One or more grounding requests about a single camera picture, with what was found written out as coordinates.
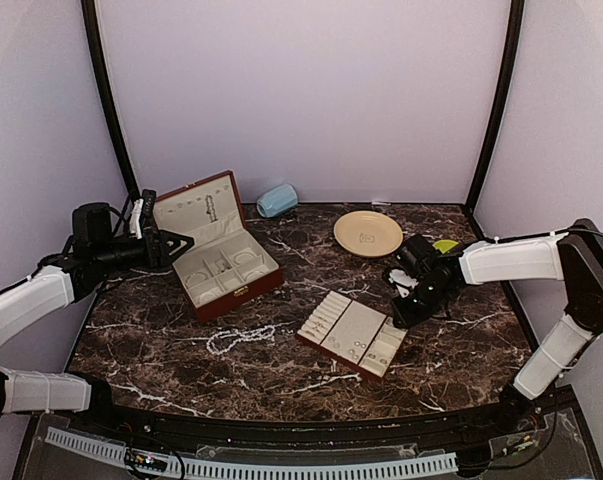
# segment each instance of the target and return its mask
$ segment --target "beige plate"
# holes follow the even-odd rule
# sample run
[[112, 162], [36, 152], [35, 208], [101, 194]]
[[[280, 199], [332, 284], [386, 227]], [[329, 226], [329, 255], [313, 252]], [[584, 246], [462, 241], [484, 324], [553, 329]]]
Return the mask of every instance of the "beige plate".
[[377, 212], [352, 212], [334, 224], [337, 242], [360, 257], [383, 257], [401, 246], [403, 232], [397, 222]]

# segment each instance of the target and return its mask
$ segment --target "dark marble surface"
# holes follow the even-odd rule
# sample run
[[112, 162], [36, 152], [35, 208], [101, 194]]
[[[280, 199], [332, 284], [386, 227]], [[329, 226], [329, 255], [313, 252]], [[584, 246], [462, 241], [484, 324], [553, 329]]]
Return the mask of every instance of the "dark marble surface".
[[285, 269], [281, 288], [200, 326], [172, 271], [115, 275], [69, 370], [105, 378], [119, 405], [224, 419], [364, 420], [495, 402], [530, 355], [496, 284], [462, 291], [450, 303], [452, 320], [410, 330], [383, 383], [294, 338], [329, 290], [391, 314], [394, 292], [381, 272], [393, 259], [355, 257], [332, 235], [341, 215], [371, 208], [406, 235], [474, 239], [456, 206], [310, 204], [265, 220], [248, 205], [251, 233]]

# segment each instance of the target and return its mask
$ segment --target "light blue cup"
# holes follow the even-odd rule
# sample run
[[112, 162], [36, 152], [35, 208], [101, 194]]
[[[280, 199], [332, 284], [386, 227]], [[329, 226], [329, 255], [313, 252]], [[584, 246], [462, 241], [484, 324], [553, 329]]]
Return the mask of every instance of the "light blue cup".
[[272, 218], [296, 207], [298, 203], [297, 192], [292, 185], [284, 183], [261, 195], [257, 200], [257, 211], [262, 217]]

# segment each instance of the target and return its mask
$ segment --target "open jewelry box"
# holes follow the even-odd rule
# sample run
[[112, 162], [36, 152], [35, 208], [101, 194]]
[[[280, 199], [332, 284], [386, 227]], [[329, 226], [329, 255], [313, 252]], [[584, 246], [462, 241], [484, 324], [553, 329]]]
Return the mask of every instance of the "open jewelry box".
[[194, 238], [173, 266], [200, 322], [283, 283], [277, 262], [248, 232], [232, 172], [162, 195], [154, 218], [159, 228]]

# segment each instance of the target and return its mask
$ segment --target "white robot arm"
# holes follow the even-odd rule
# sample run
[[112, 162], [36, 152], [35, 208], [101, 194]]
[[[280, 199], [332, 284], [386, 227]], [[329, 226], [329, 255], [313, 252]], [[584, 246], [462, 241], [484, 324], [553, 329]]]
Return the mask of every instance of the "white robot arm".
[[[110, 219], [113, 209], [108, 204], [92, 203], [76, 209], [72, 215], [73, 235], [64, 251], [44, 258], [32, 276], [0, 292], [0, 348], [39, 319], [94, 292], [109, 273], [134, 267], [166, 267], [189, 250], [194, 245], [192, 238], [154, 226], [155, 198], [155, 192], [144, 190], [132, 211], [130, 233], [120, 236], [114, 236]], [[92, 387], [90, 381], [75, 375], [0, 367], [0, 416], [87, 410]]]
[[393, 300], [395, 326], [409, 328], [428, 319], [450, 290], [466, 285], [540, 278], [564, 281], [568, 294], [564, 313], [502, 391], [507, 429], [603, 333], [602, 237], [592, 221], [582, 219], [557, 232], [479, 241], [440, 254], [415, 235], [396, 254], [419, 282], [409, 295]]

